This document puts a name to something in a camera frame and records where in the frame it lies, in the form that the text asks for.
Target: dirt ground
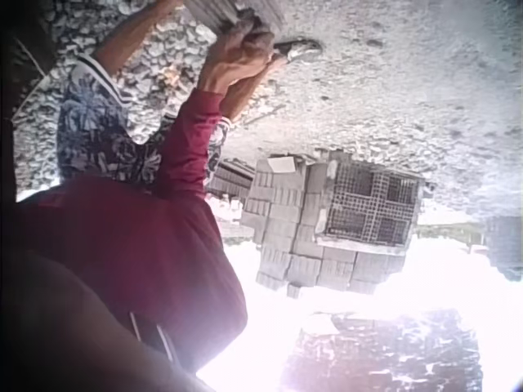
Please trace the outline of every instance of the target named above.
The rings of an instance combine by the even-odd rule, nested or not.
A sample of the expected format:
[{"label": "dirt ground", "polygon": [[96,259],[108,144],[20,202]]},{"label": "dirt ground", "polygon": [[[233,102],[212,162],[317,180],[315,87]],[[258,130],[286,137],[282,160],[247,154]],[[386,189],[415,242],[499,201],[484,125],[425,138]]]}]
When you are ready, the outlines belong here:
[{"label": "dirt ground", "polygon": [[[279,3],[279,39],[316,38],[324,54],[272,75],[230,134],[226,157],[255,163],[341,147],[422,173],[437,184],[437,205],[521,214],[521,1]],[[75,57],[145,1],[42,4],[59,61],[15,118],[20,190],[56,180],[56,121]],[[129,61],[118,84],[136,96],[130,131],[138,140],[156,129],[166,105],[176,109],[187,97],[211,41],[184,11]],[[183,77],[169,86],[173,69]]]}]

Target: fabric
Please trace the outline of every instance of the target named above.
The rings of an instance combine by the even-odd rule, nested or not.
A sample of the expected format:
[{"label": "fabric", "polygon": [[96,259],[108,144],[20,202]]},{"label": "fabric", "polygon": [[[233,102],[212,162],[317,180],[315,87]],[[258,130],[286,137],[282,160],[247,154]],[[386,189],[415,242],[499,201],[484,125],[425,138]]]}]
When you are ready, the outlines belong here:
[{"label": "fabric", "polygon": [[[80,56],[69,76],[57,132],[60,178],[87,173],[148,189],[161,161],[159,150],[174,123],[165,114],[159,130],[143,145],[127,133],[132,96],[120,91],[98,62]],[[208,146],[206,185],[217,170],[230,120],[221,118]]]},{"label": "fabric", "polygon": [[[109,95],[118,98],[105,88],[104,99],[93,94],[90,102]],[[160,149],[151,194],[104,173],[79,175],[73,167],[70,180],[20,204],[18,236],[26,249],[68,267],[115,314],[132,311],[161,325],[190,372],[229,345],[247,320],[242,288],[204,201],[208,143],[222,98],[196,90],[183,104]],[[83,124],[94,118],[88,129],[97,133],[97,111],[113,113],[112,107],[90,108],[92,117],[83,114]],[[68,152],[62,150],[62,162]],[[90,157],[88,151],[80,155],[88,168],[97,168],[100,155]]]}]

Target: bright sky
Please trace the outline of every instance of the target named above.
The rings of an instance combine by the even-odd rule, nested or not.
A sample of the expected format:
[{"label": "bright sky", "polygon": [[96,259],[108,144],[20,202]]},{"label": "bright sky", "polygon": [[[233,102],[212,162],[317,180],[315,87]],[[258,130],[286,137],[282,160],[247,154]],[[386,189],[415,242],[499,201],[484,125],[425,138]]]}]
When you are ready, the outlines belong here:
[{"label": "bright sky", "polygon": [[276,391],[301,328],[336,333],[329,317],[311,317],[314,311],[387,319],[454,308],[464,327],[476,331],[483,391],[510,391],[523,377],[523,283],[508,282],[486,257],[468,255],[457,241],[415,238],[403,273],[393,275],[374,296],[315,287],[298,301],[255,283],[260,255],[252,243],[226,251],[244,286],[249,321],[244,333],[199,373],[217,392]]}]

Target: red sleeve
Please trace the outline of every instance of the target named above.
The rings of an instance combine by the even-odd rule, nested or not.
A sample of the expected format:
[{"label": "red sleeve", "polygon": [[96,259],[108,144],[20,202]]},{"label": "red sleeve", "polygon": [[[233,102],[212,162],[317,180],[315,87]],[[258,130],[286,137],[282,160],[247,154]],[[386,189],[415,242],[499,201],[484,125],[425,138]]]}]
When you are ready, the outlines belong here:
[{"label": "red sleeve", "polygon": [[208,144],[221,118],[223,95],[193,90],[178,113],[161,149],[162,163],[153,192],[160,198],[172,198],[187,191],[205,196],[203,180],[208,160]]}]

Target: stack of concrete blocks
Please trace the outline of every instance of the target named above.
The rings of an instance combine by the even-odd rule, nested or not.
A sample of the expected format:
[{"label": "stack of concrete blocks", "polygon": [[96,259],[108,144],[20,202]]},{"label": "stack of concrete blocks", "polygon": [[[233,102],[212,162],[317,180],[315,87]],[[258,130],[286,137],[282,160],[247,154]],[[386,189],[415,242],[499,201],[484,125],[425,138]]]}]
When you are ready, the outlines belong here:
[{"label": "stack of concrete blocks", "polygon": [[323,286],[372,294],[390,274],[400,272],[404,256],[377,255],[321,246],[315,231],[328,164],[296,162],[296,171],[274,173],[258,161],[241,223],[255,229],[261,245],[257,282],[273,290]]}]

